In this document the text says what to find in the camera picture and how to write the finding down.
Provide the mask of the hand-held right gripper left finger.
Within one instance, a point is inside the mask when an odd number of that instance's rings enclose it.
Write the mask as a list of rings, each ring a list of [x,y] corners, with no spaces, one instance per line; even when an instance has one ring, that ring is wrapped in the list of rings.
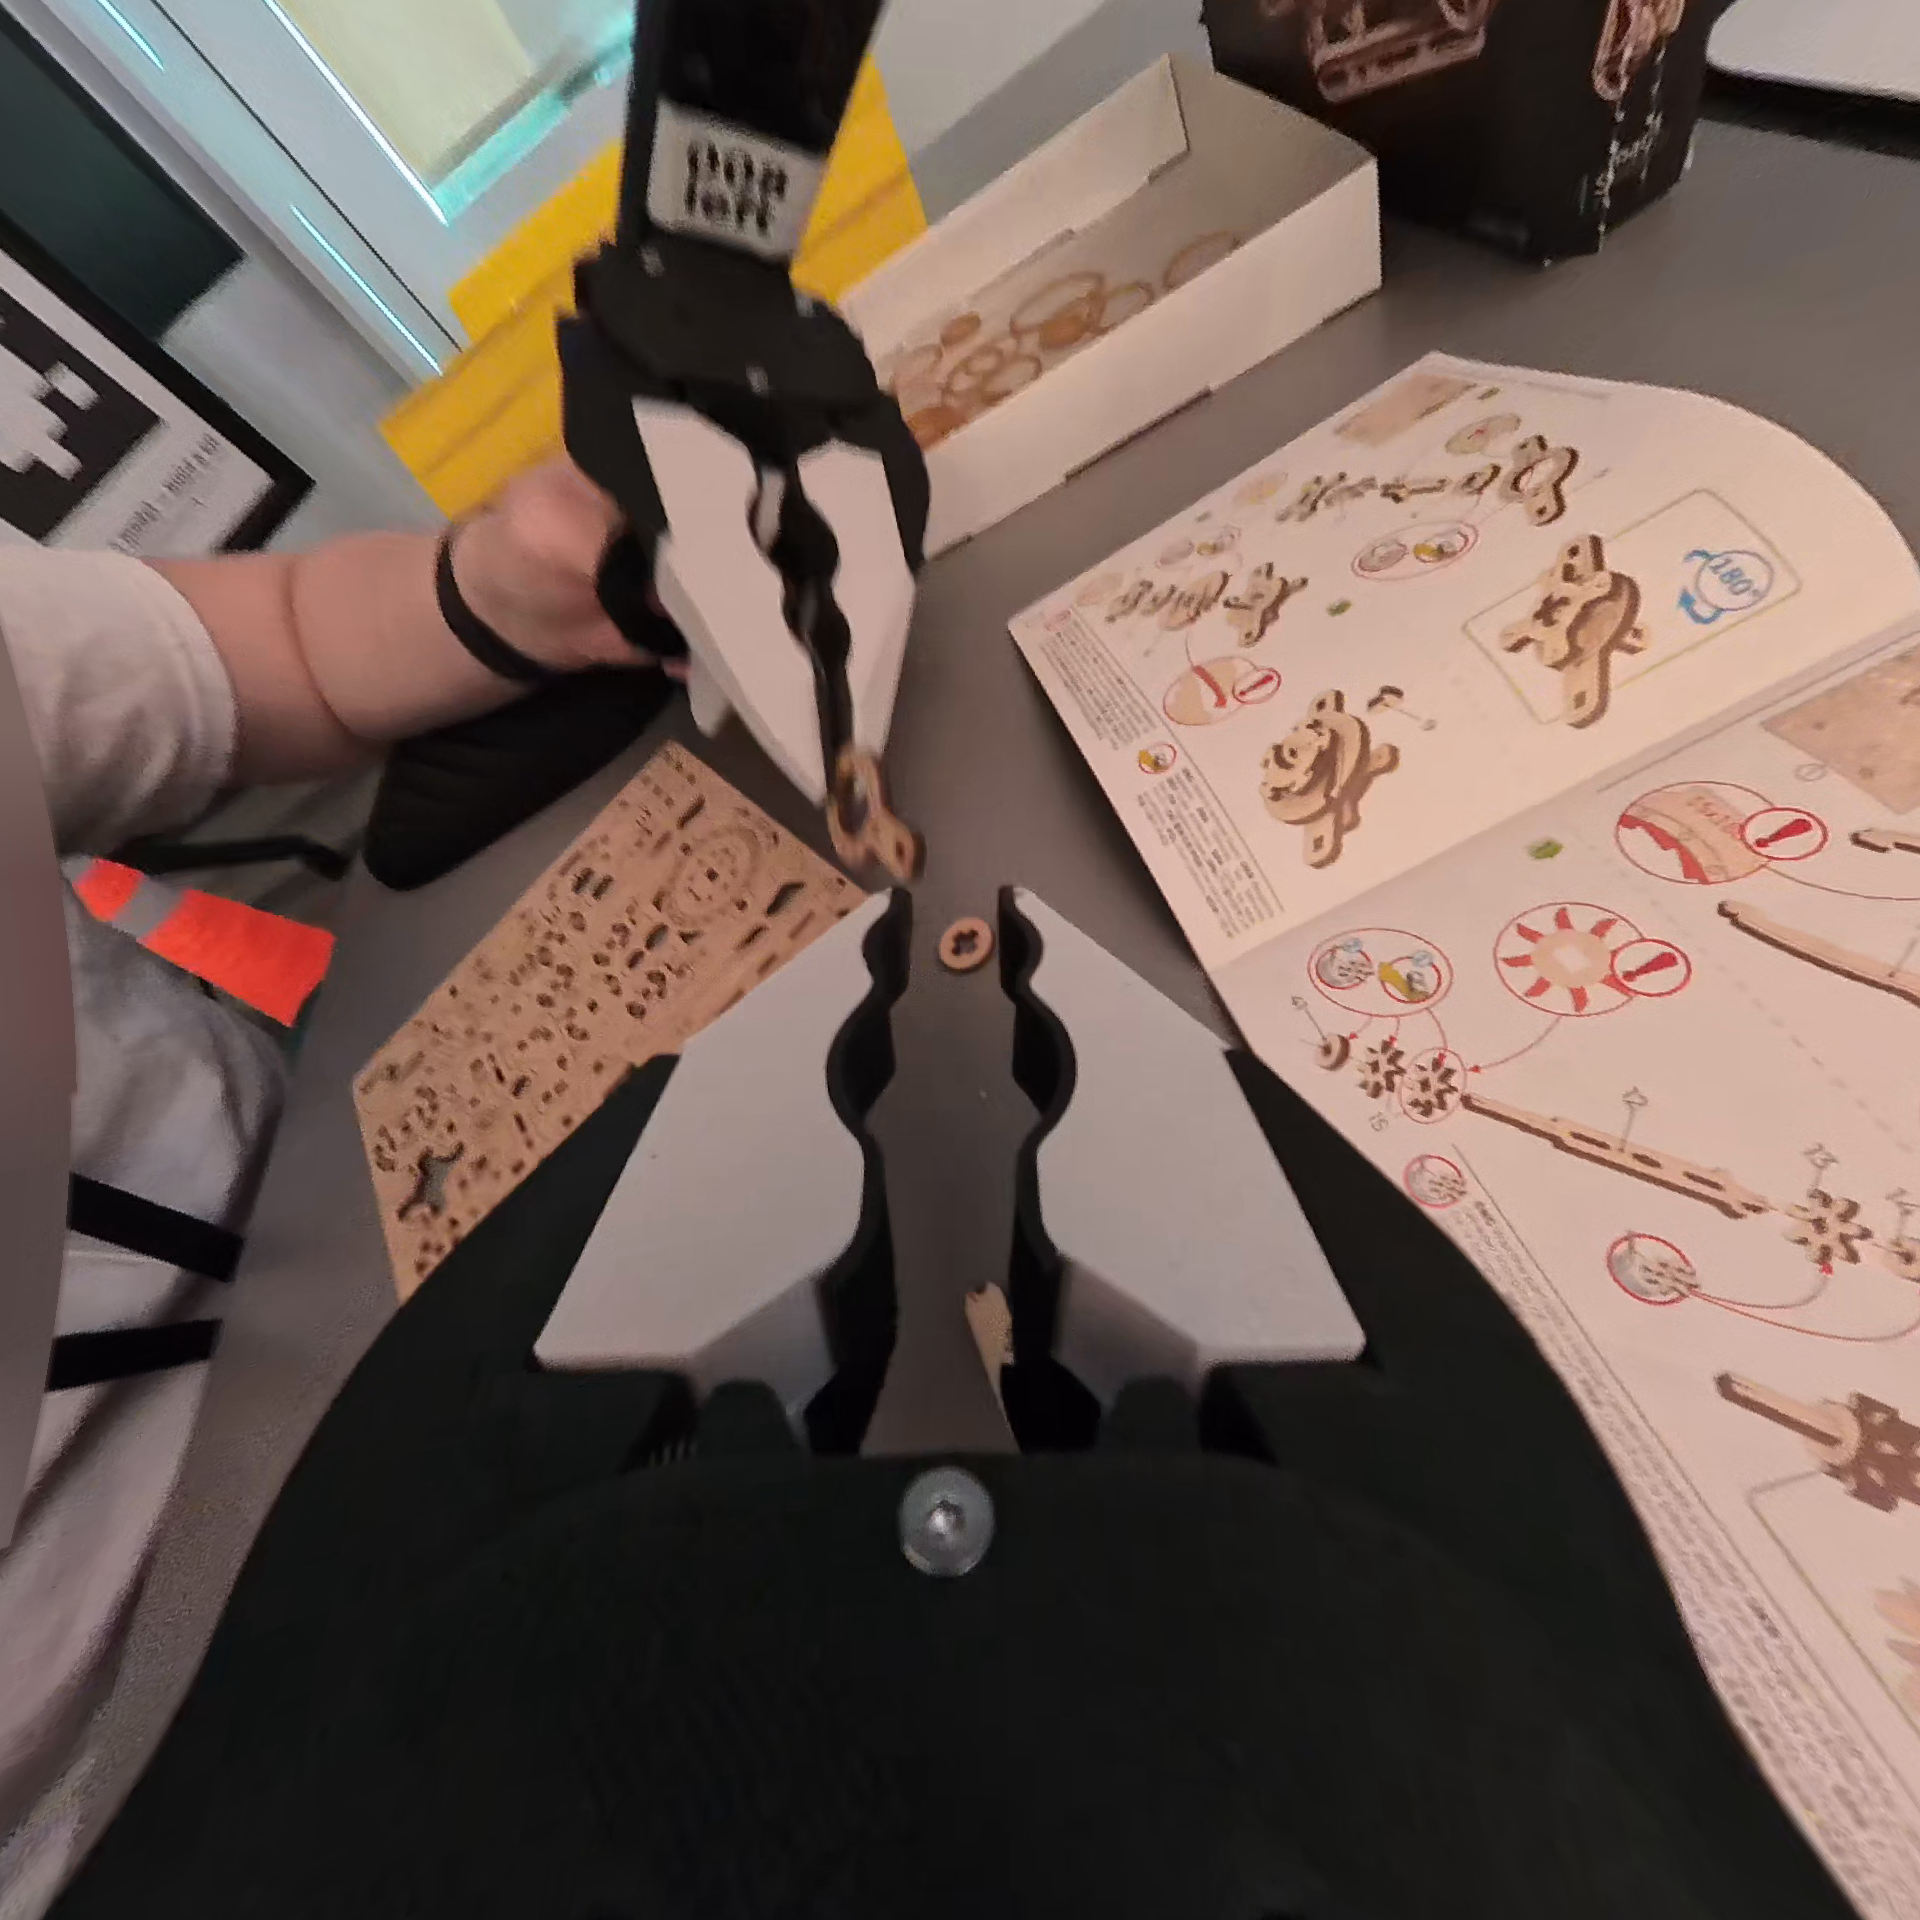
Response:
[[[541,1411],[685,1445],[752,1398],[856,1457],[898,1333],[871,1117],[895,1072],[914,907],[871,897],[671,1064],[535,1342]]]

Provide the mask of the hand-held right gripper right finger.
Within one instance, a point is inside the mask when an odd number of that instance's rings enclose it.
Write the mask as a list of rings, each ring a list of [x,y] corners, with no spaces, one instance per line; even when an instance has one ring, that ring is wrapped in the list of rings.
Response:
[[[1135,1386],[1336,1366],[1359,1320],[1242,1085],[1242,1056],[1036,893],[999,893],[1034,1127],[1014,1155],[999,1400],[1022,1449],[1087,1449]]]

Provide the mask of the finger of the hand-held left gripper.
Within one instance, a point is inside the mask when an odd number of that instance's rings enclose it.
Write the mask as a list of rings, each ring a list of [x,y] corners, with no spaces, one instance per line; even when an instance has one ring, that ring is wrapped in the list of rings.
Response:
[[[662,510],[656,590],[719,704],[824,810],[856,743],[856,624],[839,600],[840,481],[830,441],[795,472],[764,470],[725,427],[671,400],[632,400]]]
[[[780,573],[818,713],[822,758],[883,754],[917,576],[876,451],[831,440],[800,456],[780,520]]]

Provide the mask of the wooden link part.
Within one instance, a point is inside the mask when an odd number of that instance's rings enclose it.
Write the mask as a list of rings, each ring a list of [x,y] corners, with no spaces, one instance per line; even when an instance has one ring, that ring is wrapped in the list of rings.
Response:
[[[824,793],[831,854],[850,875],[912,885],[924,875],[924,838],[894,813],[879,760],[848,743],[831,762]]]

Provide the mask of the person's left forearm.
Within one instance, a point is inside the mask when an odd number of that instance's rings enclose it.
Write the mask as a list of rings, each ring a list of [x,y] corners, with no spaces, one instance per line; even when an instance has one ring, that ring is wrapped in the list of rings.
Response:
[[[347,773],[502,707],[430,536],[141,562],[14,544],[2,626],[61,855],[191,826],[235,785]]]

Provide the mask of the laser-cut wooden parts sheet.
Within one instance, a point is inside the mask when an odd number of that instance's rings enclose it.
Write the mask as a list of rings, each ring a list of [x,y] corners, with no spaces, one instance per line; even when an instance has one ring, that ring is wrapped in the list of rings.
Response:
[[[355,1078],[396,1299],[628,1072],[864,903],[703,762],[653,752]]]

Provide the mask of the person's left hand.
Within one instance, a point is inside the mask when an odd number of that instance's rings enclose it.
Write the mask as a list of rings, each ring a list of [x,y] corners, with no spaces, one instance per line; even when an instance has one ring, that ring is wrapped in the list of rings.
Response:
[[[624,530],[612,496],[555,453],[451,528],[453,584],[494,637],[541,667],[651,667],[683,681],[682,657],[636,645],[602,605],[602,565]]]

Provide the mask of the yellow plastic bin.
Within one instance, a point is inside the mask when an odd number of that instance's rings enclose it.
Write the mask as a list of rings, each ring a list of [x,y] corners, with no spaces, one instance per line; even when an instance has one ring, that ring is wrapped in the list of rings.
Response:
[[[571,312],[573,263],[611,237],[620,159],[614,142],[598,152],[453,287],[467,347],[379,426],[445,518],[560,451],[555,330]],[[807,297],[839,303],[925,226],[879,62],[866,56],[791,277]]]

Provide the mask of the black elastic wristband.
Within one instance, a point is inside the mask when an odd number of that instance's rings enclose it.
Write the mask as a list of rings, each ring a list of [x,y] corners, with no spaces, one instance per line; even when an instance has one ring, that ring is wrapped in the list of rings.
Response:
[[[522,688],[543,688],[557,674],[536,658],[523,655],[495,626],[491,626],[467,600],[460,587],[454,567],[454,539],[460,526],[453,521],[442,528],[434,559],[434,594],[442,624],[460,642],[460,647],[484,667],[494,679]]]

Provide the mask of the white cardboard box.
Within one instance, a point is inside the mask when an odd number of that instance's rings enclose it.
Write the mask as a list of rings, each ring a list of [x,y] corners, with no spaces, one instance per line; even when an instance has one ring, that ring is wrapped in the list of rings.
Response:
[[[1140,275],[1196,234],[1238,253],[924,451],[931,559],[1034,505],[1380,287],[1378,169],[1341,133],[1166,56],[840,297],[876,369],[1004,275]]]

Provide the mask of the paper instruction booklet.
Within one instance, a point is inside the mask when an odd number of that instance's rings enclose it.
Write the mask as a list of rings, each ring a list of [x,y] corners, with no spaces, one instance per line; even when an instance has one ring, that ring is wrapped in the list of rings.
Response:
[[[1916,1917],[1916,555],[1724,400],[1430,352],[1012,619],[1251,1051],[1598,1426]]]

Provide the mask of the person's white shirt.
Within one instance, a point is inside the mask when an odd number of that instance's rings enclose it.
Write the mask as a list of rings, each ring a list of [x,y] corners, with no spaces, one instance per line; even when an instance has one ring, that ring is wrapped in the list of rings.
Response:
[[[237,1231],[280,1110],[280,1051],[82,901],[63,901],[75,1174]],[[2,1563],[2,1897],[43,1917],[103,1790],[95,1720],[202,1415],[202,1363],[39,1403]]]

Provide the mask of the framed black-white marker sign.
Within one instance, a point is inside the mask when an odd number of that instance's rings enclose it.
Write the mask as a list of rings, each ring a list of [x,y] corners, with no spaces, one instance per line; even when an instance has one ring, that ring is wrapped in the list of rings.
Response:
[[[314,479],[14,222],[2,237],[4,546],[267,546]]]

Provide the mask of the black monitor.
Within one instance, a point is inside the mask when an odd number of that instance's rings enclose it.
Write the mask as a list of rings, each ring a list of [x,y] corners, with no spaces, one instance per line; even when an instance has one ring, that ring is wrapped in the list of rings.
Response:
[[[2,15],[2,213],[154,342],[242,259],[11,15]]]

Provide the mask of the black printed kit box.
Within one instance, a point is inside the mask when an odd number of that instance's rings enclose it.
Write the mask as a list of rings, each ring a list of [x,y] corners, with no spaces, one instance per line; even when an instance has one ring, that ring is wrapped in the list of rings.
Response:
[[[1213,66],[1356,139],[1382,210],[1534,263],[1684,177],[1724,2],[1204,2]]]

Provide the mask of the white flat panel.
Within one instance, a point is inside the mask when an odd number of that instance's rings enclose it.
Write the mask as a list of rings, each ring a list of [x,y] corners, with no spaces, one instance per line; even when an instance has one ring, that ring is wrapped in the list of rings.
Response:
[[[1709,64],[1732,81],[1918,105],[1918,2],[1732,2]]]

